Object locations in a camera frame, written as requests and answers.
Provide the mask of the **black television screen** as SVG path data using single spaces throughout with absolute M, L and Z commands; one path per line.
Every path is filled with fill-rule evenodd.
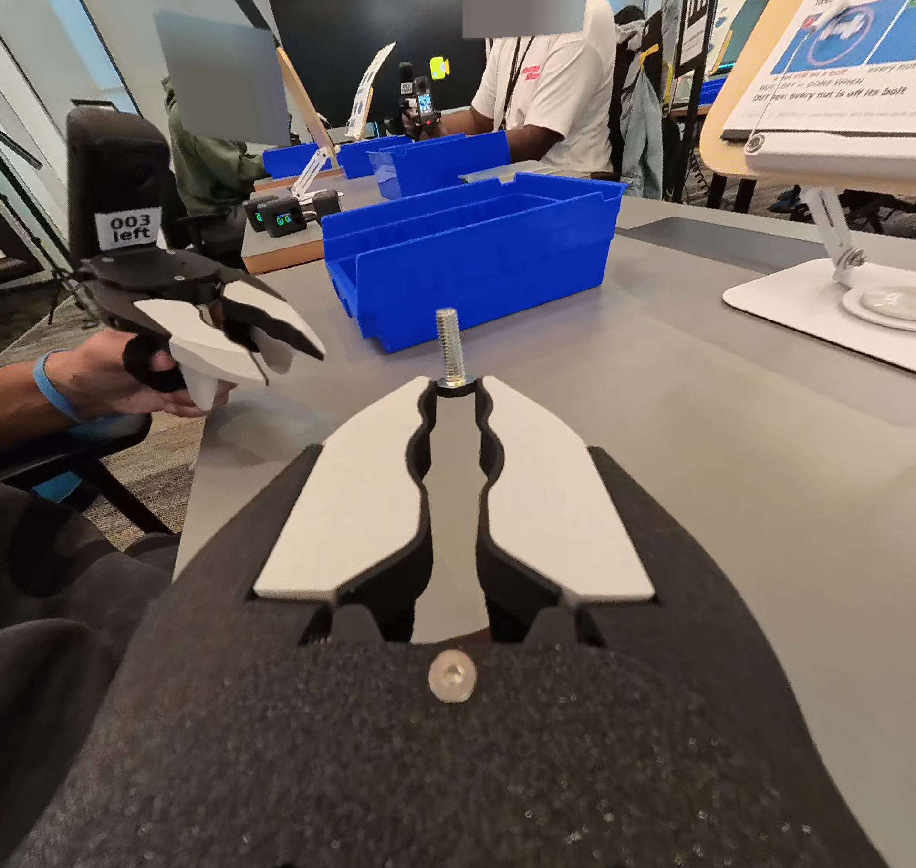
M 450 73 L 431 80 L 437 110 L 466 108 L 486 65 L 485 42 L 463 38 L 462 0 L 269 0 L 284 50 L 316 110 L 333 128 L 347 124 L 357 88 L 378 50 L 395 48 L 376 74 L 368 115 L 397 117 L 399 65 L 433 77 L 432 61 Z

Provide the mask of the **thick silver bolt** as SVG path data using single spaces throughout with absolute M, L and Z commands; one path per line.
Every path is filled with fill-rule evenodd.
M 443 362 L 443 376 L 439 379 L 438 386 L 442 390 L 456 392 L 464 389 L 472 381 L 466 371 L 464 345 L 457 310 L 438 309 L 436 325 Z

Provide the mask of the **person's left forearm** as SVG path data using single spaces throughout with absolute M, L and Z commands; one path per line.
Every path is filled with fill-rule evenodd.
M 1 450 L 51 435 L 66 423 L 36 385 L 32 364 L 1 368 Z

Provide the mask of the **blue wristband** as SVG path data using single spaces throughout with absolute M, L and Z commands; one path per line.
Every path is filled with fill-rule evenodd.
M 35 359 L 32 365 L 32 379 L 40 394 L 57 412 L 65 416 L 74 424 L 82 424 L 85 422 L 83 416 L 77 410 L 70 398 L 57 388 L 48 374 L 49 359 L 59 354 L 63 354 L 64 352 L 67 351 L 55 349 Z

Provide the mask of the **black-and-white marker sign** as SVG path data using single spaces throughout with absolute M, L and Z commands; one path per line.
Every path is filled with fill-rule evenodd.
M 704 73 L 717 0 L 681 0 L 681 22 L 674 77 Z

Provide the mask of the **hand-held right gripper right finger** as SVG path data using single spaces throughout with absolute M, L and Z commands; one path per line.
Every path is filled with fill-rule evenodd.
M 475 565 L 493 641 L 524 641 L 547 610 L 656 600 L 582 438 L 495 376 L 475 386 L 475 421 L 486 475 Z

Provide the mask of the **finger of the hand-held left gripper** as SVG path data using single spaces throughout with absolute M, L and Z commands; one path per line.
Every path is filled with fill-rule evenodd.
M 245 388 L 268 385 L 258 362 L 244 346 L 231 341 L 203 319 L 194 305 L 176 300 L 141 300 L 137 310 L 167 333 L 167 347 L 185 381 L 190 399 L 209 412 L 221 382 Z
M 300 313 L 258 279 L 224 284 L 213 312 L 223 333 L 249 348 L 270 372 L 288 373 L 295 355 L 326 358 L 323 342 Z

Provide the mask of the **denim jacket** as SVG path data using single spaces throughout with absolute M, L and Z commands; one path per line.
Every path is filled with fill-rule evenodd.
M 662 199 L 661 108 L 645 68 L 635 63 L 621 95 L 621 181 L 629 195 Z

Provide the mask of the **blue plastic bin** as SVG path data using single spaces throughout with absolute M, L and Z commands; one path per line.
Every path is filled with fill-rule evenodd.
M 382 198 L 393 200 L 458 186 L 465 175 L 510 164 L 511 155 L 499 130 L 391 145 L 368 159 Z
M 388 354 L 601 287 L 627 185 L 519 173 L 336 213 L 326 269 L 346 314 Z
M 404 136 L 389 135 L 342 144 L 337 154 L 338 165 L 349 180 L 372 176 L 375 169 L 370 155 L 402 145 L 406 141 L 409 139 Z
M 306 172 L 318 150 L 319 147 L 315 143 L 265 150 L 262 158 L 271 181 L 263 179 L 263 185 L 281 183 L 290 178 L 297 180 Z

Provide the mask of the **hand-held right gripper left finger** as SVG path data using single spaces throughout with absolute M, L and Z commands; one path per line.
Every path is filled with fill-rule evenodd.
M 372 613 L 409 642 L 433 547 L 430 434 L 438 390 L 418 376 L 351 417 L 320 447 L 253 585 L 260 600 Z

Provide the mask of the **grey desk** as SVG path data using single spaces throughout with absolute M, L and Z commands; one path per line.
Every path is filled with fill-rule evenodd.
M 788 674 L 833 779 L 888 864 L 914 866 L 914 376 L 730 309 L 754 278 L 624 236 L 678 217 L 813 241 L 774 220 L 625 198 L 601 289 L 464 335 L 493 374 L 602 447 L 733 582 Z M 323 263 L 266 276 L 327 348 L 204 427 L 176 577 L 309 444 L 409 379 L 438 345 L 385 355 Z M 474 408 L 446 400 L 427 479 L 432 642 L 484 625 L 471 559 L 484 484 Z

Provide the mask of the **printed instruction sheet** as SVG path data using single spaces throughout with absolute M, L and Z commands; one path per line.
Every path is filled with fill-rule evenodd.
M 357 87 L 350 115 L 345 125 L 344 140 L 349 143 L 359 142 L 364 138 L 364 130 L 373 97 L 374 82 L 383 64 L 395 49 L 393 41 L 375 53 Z
M 915 0 L 804 0 L 725 123 L 752 132 L 914 134 Z

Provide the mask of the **person's left hand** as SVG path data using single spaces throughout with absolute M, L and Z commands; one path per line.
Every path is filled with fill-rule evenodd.
M 208 416 L 209 411 L 194 404 L 187 392 L 156 392 L 125 370 L 124 352 L 135 338 L 127 332 L 101 331 L 75 349 L 53 354 L 45 371 L 84 420 L 154 413 Z

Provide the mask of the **wooden stand board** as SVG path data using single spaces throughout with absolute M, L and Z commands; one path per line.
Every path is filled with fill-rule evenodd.
M 318 112 L 316 111 L 310 96 L 308 95 L 302 80 L 296 73 L 292 62 L 286 51 L 281 46 L 277 47 L 277 58 L 280 66 L 281 77 L 286 92 L 292 100 L 304 119 L 305 126 L 312 137 L 312 140 L 319 148 L 326 150 L 328 159 L 331 162 L 333 170 L 339 170 L 340 166 L 337 159 L 335 144 L 331 140 L 330 134 L 324 127 Z
M 725 123 L 732 111 L 739 104 L 743 94 L 763 67 L 775 44 L 779 42 L 791 17 L 797 12 L 804 0 L 770 0 L 760 19 L 749 36 L 739 58 L 731 70 L 727 82 L 720 91 L 708 113 L 701 136 L 701 155 L 712 170 L 724 176 L 739 176 L 760 179 L 763 176 L 775 176 L 802 186 L 826 185 L 827 182 L 816 177 L 812 170 L 806 170 L 804 176 L 797 176 L 788 171 L 776 174 L 758 174 L 748 167 L 743 152 L 745 142 L 726 140 L 723 137 Z M 876 191 L 864 180 L 840 182 L 838 189 L 861 188 Z M 913 187 L 896 187 L 890 194 L 904 196 L 914 195 Z

